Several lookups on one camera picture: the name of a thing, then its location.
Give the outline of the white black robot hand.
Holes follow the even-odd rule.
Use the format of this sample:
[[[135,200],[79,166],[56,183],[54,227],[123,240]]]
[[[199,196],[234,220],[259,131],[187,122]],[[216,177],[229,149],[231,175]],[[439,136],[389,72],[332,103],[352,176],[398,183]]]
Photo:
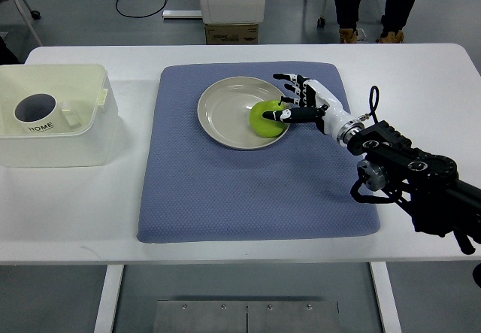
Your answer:
[[[364,123],[344,110],[342,103],[318,80],[300,74],[275,74],[274,78],[286,80],[285,88],[297,96],[283,96],[282,102],[294,106],[267,110],[262,113],[264,119],[287,124],[314,123],[321,133],[332,136],[339,144],[347,144],[353,135],[365,128]]]

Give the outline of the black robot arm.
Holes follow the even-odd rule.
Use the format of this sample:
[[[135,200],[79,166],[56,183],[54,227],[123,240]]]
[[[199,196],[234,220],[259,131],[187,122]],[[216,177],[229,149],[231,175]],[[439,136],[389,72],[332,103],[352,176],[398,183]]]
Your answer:
[[[360,203],[391,204],[403,209],[416,232],[445,237],[453,233],[461,251],[475,252],[480,242],[480,190],[460,180],[449,157],[427,153],[412,145],[376,115],[379,89],[372,86],[368,116],[372,126],[356,132],[347,144],[357,165],[351,196]]]

